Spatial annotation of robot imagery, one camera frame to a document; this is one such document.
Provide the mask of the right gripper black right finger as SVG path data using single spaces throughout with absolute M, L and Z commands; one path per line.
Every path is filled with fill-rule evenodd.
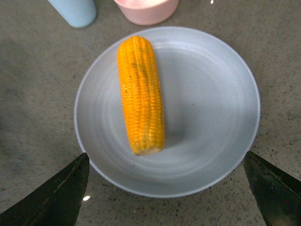
M 301 224 L 301 182 L 249 151 L 244 170 L 260 213 L 268 226 Z

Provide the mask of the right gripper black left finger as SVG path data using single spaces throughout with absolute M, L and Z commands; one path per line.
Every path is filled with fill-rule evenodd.
M 24 199 L 1 213 L 2 226 L 73 226 L 89 177 L 89 157 L 81 154 Z

